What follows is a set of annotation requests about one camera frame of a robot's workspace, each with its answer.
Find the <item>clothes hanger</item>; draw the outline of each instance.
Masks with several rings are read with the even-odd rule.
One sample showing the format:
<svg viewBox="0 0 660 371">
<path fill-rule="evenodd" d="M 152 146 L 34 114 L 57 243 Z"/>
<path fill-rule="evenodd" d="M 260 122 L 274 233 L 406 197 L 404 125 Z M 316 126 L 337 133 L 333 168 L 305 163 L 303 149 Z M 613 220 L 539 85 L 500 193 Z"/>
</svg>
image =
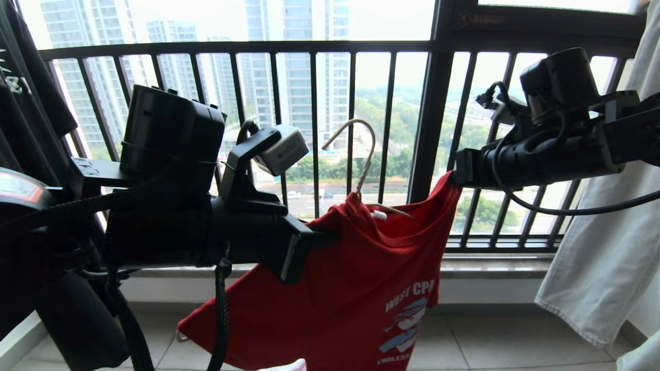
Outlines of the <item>clothes hanger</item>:
<svg viewBox="0 0 660 371">
<path fill-rule="evenodd" d="M 350 119 L 350 120 L 346 121 L 344 123 L 344 125 L 340 126 L 340 128 L 332 135 L 332 137 L 330 137 L 330 139 L 328 139 L 325 142 L 325 144 L 321 147 L 321 149 L 323 149 L 323 150 L 327 149 L 327 147 L 330 145 L 330 143 L 332 143 L 339 136 L 339 134 L 341 134 L 341 132 L 344 131 L 344 129 L 346 129 L 350 125 L 353 125 L 354 123 L 361 123 L 362 125 L 366 126 L 367 129 L 369 129 L 369 134 L 371 134 L 371 138 L 372 138 L 372 146 L 371 146 L 371 149 L 369 150 L 369 155 L 367 156 L 367 160 L 365 161 L 364 170 L 362 171 L 362 175 L 360 175 L 360 179 L 358 180 L 358 186 L 356 187 L 356 193 L 358 194 L 358 198 L 361 201 L 362 200 L 362 184 L 364 183 L 364 180 L 367 177 L 367 173 L 369 172 L 369 168 L 371 167 L 371 157 L 374 155 L 374 149 L 376 147 L 376 134 L 374 133 L 374 129 L 372 128 L 372 126 L 367 121 L 364 121 L 363 119 Z M 417 218 L 415 218 L 414 216 L 412 216 L 408 213 L 405 213 L 401 210 L 394 209 L 394 208 L 389 207 L 389 206 L 382 205 L 380 203 L 368 203 L 368 204 L 365 204 L 365 206 L 371 207 L 371 208 L 376 208 L 377 207 L 377 208 L 382 209 L 384 211 L 389 211 L 391 213 L 400 214 L 400 215 L 403 215 L 407 218 L 417 220 L 419 222 L 421 221 L 420 219 L 417 219 Z M 385 220 L 387 218 L 387 214 L 384 213 L 383 211 L 379 211 L 379 210 L 372 210 L 372 216 L 376 219 L 381 219 L 381 220 Z"/>
</svg>

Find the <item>wire hanger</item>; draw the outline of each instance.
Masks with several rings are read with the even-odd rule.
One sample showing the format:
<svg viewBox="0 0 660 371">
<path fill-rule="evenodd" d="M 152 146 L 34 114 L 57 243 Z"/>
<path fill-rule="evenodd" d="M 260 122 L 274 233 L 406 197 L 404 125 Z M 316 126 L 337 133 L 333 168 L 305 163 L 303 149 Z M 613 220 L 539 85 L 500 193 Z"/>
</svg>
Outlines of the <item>wire hanger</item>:
<svg viewBox="0 0 660 371">
<path fill-rule="evenodd" d="M 339 136 L 339 134 L 341 134 L 342 131 L 344 131 L 344 129 L 346 129 L 349 125 L 353 125 L 354 123 L 361 123 L 362 125 L 366 126 L 367 129 L 369 129 L 369 134 L 371 134 L 371 138 L 372 138 L 372 146 L 371 146 L 371 149 L 369 150 L 369 155 L 367 156 L 367 160 L 364 163 L 364 170 L 362 171 L 362 175 L 360 175 L 360 179 L 358 180 L 358 186 L 356 188 L 356 193 L 358 194 L 358 198 L 361 201 L 362 200 L 362 184 L 364 184 L 364 180 L 366 179 L 367 174 L 369 172 L 369 168 L 371 167 L 371 157 L 374 155 L 374 149 L 376 148 L 376 134 L 374 133 L 374 129 L 372 128 L 372 126 L 367 121 L 364 121 L 363 119 L 350 119 L 350 120 L 346 121 L 344 123 L 344 125 L 340 126 L 340 128 L 332 135 L 332 137 L 330 137 L 330 139 L 328 139 L 325 142 L 325 144 L 321 147 L 321 149 L 323 149 L 323 150 L 327 149 L 327 147 Z M 421 220 L 415 218 L 414 216 L 412 216 L 408 213 L 405 213 L 401 210 L 394 209 L 394 208 L 389 207 L 389 206 L 382 205 L 380 203 L 369 203 L 369 204 L 366 204 L 366 206 L 372 207 L 372 208 L 377 207 L 377 208 L 383 209 L 385 211 L 389 211 L 389 212 L 392 212 L 392 213 L 397 213 L 397 214 L 403 215 L 403 216 L 405 216 L 407 218 L 410 218 L 410 219 L 413 219 L 413 220 L 421 221 Z M 374 213 L 374 217 L 384 219 L 382 216 L 379 216 L 376 213 Z"/>
</svg>

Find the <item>balcony railing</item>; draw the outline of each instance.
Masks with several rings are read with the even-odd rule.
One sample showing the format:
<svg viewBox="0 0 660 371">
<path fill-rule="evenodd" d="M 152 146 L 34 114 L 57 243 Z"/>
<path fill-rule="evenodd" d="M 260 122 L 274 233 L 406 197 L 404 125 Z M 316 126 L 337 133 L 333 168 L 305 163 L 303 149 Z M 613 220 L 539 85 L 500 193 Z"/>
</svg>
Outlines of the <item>balcony railing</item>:
<svg viewBox="0 0 660 371">
<path fill-rule="evenodd" d="M 126 55 L 150 55 L 156 80 L 160 88 L 169 88 L 164 82 L 159 63 L 159 55 L 187 54 L 192 65 L 198 99 L 208 103 L 202 86 L 202 78 L 197 56 L 201 53 L 227 53 L 230 57 L 234 89 L 237 100 L 238 118 L 246 119 L 242 102 L 242 86 L 239 79 L 237 55 L 241 53 L 266 53 L 270 57 L 272 75 L 272 94 L 274 97 L 275 122 L 282 122 L 281 98 L 277 77 L 278 53 L 308 53 L 310 57 L 311 92 L 312 92 L 312 132 L 313 132 L 313 189 L 314 211 L 319 215 L 319 112 L 317 107 L 317 54 L 349 53 L 348 118 L 355 115 L 355 77 L 356 55 L 364 52 L 386 52 L 390 54 L 387 80 L 387 98 L 385 105 L 384 133 L 382 139 L 381 170 L 378 184 L 378 201 L 383 201 L 385 191 L 385 171 L 387 164 L 388 142 L 393 106 L 393 91 L 397 54 L 403 52 L 428 53 L 426 75 L 422 91 L 418 129 L 414 142 L 414 155 L 411 163 L 407 201 L 416 202 L 428 196 L 440 140 L 440 131 L 447 101 L 447 90 L 451 77 L 456 52 L 469 52 L 467 74 L 463 85 L 460 106 L 457 112 L 451 148 L 447 159 L 447 170 L 454 166 L 454 153 L 459 148 L 463 132 L 463 122 L 467 112 L 477 55 L 484 51 L 508 53 L 508 62 L 504 71 L 504 82 L 509 84 L 513 78 L 513 67 L 519 53 L 551 53 L 574 46 L 581 46 L 590 55 L 614 57 L 615 63 L 608 77 L 607 91 L 615 90 L 623 74 L 626 61 L 634 57 L 639 42 L 644 20 L 634 15 L 592 13 L 584 11 L 564 11 L 556 9 L 484 7 L 476 0 L 443 0 L 436 5 L 432 35 L 428 41 L 272 41 L 272 42 L 181 42 L 162 44 L 124 44 L 89 46 L 82 48 L 63 48 L 42 50 L 41 56 L 49 63 L 55 75 L 55 63 L 58 59 L 76 59 L 82 73 L 85 88 L 91 100 L 94 115 L 98 120 L 103 140 L 110 159 L 117 161 L 119 155 L 115 146 L 106 117 L 103 114 L 98 90 L 90 73 L 88 58 L 112 57 L 118 73 L 121 90 L 126 104 L 131 99 L 131 87 L 127 79 L 122 57 Z M 491 125 L 488 141 L 498 134 L 498 126 Z M 346 189 L 353 186 L 352 128 L 348 132 L 348 168 Z M 83 140 L 77 132 L 72 133 L 75 155 L 84 156 Z M 220 174 L 216 171 L 216 183 L 220 183 Z M 561 208 L 568 209 L 576 204 L 576 195 L 580 181 L 572 182 L 561 200 Z M 284 204 L 287 200 L 286 177 L 282 175 L 281 191 Z M 471 233 L 475 214 L 482 192 L 478 189 L 469 191 L 470 204 L 465 215 L 463 232 L 450 236 L 448 252 L 460 253 L 544 253 L 556 251 L 562 239 L 562 231 L 569 220 L 556 217 L 552 228 L 546 234 L 533 234 L 532 225 L 536 213 L 528 211 L 519 234 L 503 234 L 507 211 L 510 207 L 508 197 L 503 197 L 498 216 L 491 234 Z M 546 193 L 546 186 L 541 186 L 534 197 L 533 204 L 541 205 Z"/>
</svg>

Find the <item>window sill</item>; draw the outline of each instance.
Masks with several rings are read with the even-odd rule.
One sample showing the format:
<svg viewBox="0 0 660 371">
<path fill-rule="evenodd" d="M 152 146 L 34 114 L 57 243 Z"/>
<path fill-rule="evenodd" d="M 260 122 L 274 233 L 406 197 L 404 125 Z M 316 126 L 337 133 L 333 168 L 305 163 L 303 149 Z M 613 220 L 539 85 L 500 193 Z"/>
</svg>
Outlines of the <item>window sill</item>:
<svg viewBox="0 0 660 371">
<path fill-rule="evenodd" d="M 542 279 L 552 263 L 553 253 L 529 254 L 458 254 L 447 253 L 442 259 L 442 279 Z M 246 274 L 256 264 L 237 264 L 230 279 Z M 212 279 L 213 268 L 176 267 L 143 269 L 136 278 Z"/>
</svg>

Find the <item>sticker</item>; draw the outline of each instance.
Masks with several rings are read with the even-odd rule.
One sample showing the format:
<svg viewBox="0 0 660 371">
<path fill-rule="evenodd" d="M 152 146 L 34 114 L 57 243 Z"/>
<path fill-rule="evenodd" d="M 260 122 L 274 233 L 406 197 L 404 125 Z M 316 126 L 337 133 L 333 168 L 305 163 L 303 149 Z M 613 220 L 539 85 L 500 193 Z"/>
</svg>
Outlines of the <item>sticker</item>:
<svg viewBox="0 0 660 371">
<path fill-rule="evenodd" d="M 44 189 L 21 175 L 10 172 L 0 172 L 0 196 L 20 199 L 21 201 L 37 202 Z"/>
</svg>

